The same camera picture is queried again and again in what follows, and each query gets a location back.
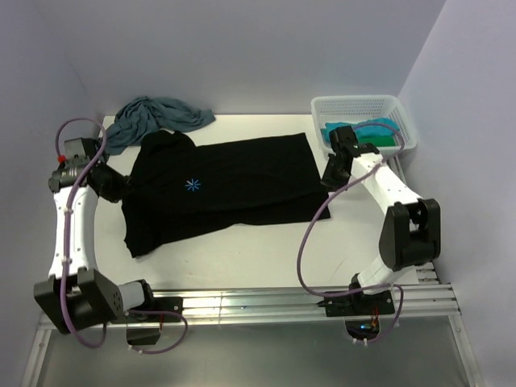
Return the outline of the black t shirt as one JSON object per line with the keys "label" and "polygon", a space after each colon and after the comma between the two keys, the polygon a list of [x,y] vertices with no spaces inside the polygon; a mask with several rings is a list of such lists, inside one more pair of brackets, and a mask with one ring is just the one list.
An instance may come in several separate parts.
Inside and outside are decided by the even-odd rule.
{"label": "black t shirt", "polygon": [[124,242],[134,258],[237,224],[309,222],[328,197],[303,133],[196,145],[158,131],[143,139],[129,182]]}

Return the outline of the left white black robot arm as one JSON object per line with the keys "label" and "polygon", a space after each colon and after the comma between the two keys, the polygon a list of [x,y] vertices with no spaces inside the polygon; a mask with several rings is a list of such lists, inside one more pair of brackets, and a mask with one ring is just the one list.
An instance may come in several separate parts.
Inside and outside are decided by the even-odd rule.
{"label": "left white black robot arm", "polygon": [[98,156],[94,139],[71,139],[49,179],[56,207],[56,246],[48,279],[34,286],[34,298],[62,334],[110,323],[125,312],[147,322],[157,302],[144,280],[116,285],[98,271],[94,220],[98,200],[119,202],[129,192],[127,177]]}

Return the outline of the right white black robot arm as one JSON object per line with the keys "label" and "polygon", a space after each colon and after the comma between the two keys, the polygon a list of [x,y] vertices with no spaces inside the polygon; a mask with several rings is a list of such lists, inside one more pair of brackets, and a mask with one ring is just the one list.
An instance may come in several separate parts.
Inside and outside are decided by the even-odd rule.
{"label": "right white black robot arm", "polygon": [[371,143],[360,143],[349,125],[329,134],[332,153],[322,175],[330,194],[324,210],[337,192],[360,184],[384,215],[378,240],[378,257],[350,283],[349,294],[337,298],[357,314],[382,305],[387,289],[409,271],[439,257],[441,209],[435,199],[424,199],[386,165],[387,158]]}

